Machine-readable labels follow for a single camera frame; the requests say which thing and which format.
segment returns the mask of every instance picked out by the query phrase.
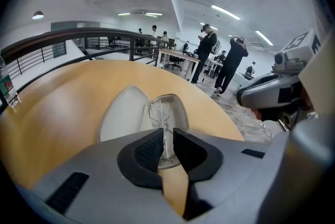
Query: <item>floor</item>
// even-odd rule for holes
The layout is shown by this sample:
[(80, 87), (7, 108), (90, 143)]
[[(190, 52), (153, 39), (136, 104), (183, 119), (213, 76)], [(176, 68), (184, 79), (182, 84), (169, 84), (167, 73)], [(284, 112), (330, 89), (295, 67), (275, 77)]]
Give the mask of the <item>floor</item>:
[[(165, 68), (168, 71), (173, 72), (178, 76), (185, 76), (185, 71), (180, 71), (177, 68), (174, 70), (171, 67)], [(236, 101), (235, 90), (238, 84), (232, 80), (224, 94), (218, 96), (213, 94), (215, 79), (206, 76), (205, 73), (201, 73), (197, 87), (204, 91), (209, 97), (211, 97), (232, 119), (238, 129), (240, 129), (245, 141), (250, 142), (261, 142), (270, 143), (272, 138), (279, 132), (282, 132), (280, 125), (277, 122), (265, 121), (261, 122), (256, 119), (253, 112), (249, 109), (241, 107)]]

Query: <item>person wearing vr headset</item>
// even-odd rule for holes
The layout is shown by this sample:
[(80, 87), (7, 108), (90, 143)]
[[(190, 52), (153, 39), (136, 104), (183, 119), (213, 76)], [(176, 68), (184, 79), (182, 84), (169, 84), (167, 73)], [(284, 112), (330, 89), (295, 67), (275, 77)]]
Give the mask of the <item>person wearing vr headset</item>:
[(197, 50), (197, 54), (199, 56), (199, 64), (197, 69), (195, 70), (194, 76), (192, 78), (191, 83), (192, 84), (197, 84), (197, 81), (199, 79), (199, 75), (201, 71), (204, 68), (205, 62), (208, 59), (208, 56), (210, 54), (211, 48), (216, 44), (217, 42), (217, 37), (215, 32), (211, 29), (209, 24), (204, 24), (203, 28), (201, 29), (201, 32), (205, 32), (207, 35), (205, 37), (199, 36), (198, 38), (200, 40), (200, 45)]
[(215, 82), (216, 89), (214, 90), (214, 93), (218, 95), (225, 92), (235, 74), (236, 69), (241, 63), (242, 58), (248, 56), (248, 51), (244, 44), (243, 37), (232, 36), (230, 39), (230, 46), (231, 48), (226, 57), (225, 64), (220, 70), (219, 76)]

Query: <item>black railing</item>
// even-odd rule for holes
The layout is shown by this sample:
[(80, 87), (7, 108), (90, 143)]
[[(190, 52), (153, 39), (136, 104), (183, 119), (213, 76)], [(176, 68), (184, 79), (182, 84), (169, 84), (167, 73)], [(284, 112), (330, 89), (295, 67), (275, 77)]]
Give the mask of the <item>black railing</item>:
[(28, 69), (66, 54), (65, 42), (53, 44), (48, 47), (33, 51), (24, 57), (18, 58), (15, 61), (7, 64), (9, 76), (11, 79), (22, 75)]
[[(116, 40), (117, 39), (116, 37), (121, 37), (121, 41), (127, 41), (126, 43), (128, 43), (129, 41), (129, 46), (124, 48), (124, 44), (123, 44), (122, 48), (111, 48), (109, 41)], [(78, 38), (81, 38), (80, 40), (84, 41), (85, 49), (88, 49), (89, 40), (92, 41), (94, 40), (94, 38), (96, 38), (98, 39), (98, 47), (100, 49), (104, 49), (105, 47), (105, 49), (108, 49), (108, 50), (101, 50), (100, 52), (88, 54), (83, 57), (76, 58), (66, 63), (63, 63), (61, 65), (58, 65), (36, 76), (34, 79), (27, 82), (24, 86), (18, 89), (17, 92), (22, 91), (27, 85), (29, 85), (36, 79), (40, 78), (41, 76), (47, 74), (48, 72), (51, 72), (63, 66), (81, 62), (84, 60), (100, 59), (100, 57), (103, 55), (111, 54), (115, 52), (129, 52), (130, 61), (136, 61), (136, 60), (140, 60), (143, 58), (151, 57), (152, 60), (147, 62), (147, 64), (155, 61), (155, 65), (157, 65), (159, 48), (164, 47), (161, 45), (168, 45), (168, 42), (164, 42), (160, 39), (156, 39), (151, 36), (146, 36), (146, 35), (142, 35), (142, 34), (131, 32), (131, 31), (107, 29), (107, 28), (75, 28), (75, 29), (65, 29), (65, 30), (46, 32), (40, 35), (36, 35), (30, 38), (21, 40), (19, 42), (13, 43), (12, 45), (5, 47), (1, 51), (1, 56), (3, 57), (5, 63), (9, 64), (10, 74), (14, 74), (15, 76), (15, 74), (20, 74), (24, 71), (22, 70), (23, 66), (25, 70), (27, 70), (28, 67), (30, 67), (36, 62), (41, 63), (50, 58), (60, 56), (61, 50), (58, 48), (58, 46), (60, 44), (65, 45), (65, 41), (67, 40), (73, 40), (73, 39), (78, 39)], [(150, 43), (148, 42), (149, 40), (156, 41), (158, 45), (157, 46), (150, 45)], [(142, 51), (142, 52), (148, 51), (148, 54), (139, 57), (135, 54), (135, 52), (138, 52), (138, 51)], [(26, 63), (24, 63), (27, 65), (22, 65), (21, 61), (27, 61)], [(5, 97), (2, 95), (1, 92), (0, 92), (0, 100), (2, 101), (2, 106), (0, 107), (0, 113), (2, 113), (3, 110), (7, 107), (7, 103), (6, 103)]]

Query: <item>white sneaker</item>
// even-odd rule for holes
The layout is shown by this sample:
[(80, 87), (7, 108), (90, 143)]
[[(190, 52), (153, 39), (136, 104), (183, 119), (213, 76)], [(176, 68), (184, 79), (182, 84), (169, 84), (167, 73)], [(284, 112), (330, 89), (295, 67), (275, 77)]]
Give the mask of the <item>white sneaker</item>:
[(222, 91), (222, 88), (221, 87), (219, 87), (219, 88), (216, 88), (215, 90), (214, 90), (214, 94), (218, 94), (219, 92), (221, 92)]

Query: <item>round ceiling lamp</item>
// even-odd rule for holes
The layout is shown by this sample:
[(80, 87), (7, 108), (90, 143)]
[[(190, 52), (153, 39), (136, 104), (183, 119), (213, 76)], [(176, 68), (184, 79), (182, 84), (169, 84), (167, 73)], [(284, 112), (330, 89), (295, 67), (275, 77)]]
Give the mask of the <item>round ceiling lamp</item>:
[(32, 16), (32, 19), (40, 19), (43, 16), (44, 16), (44, 14), (42, 13), (42, 11), (36, 11)]

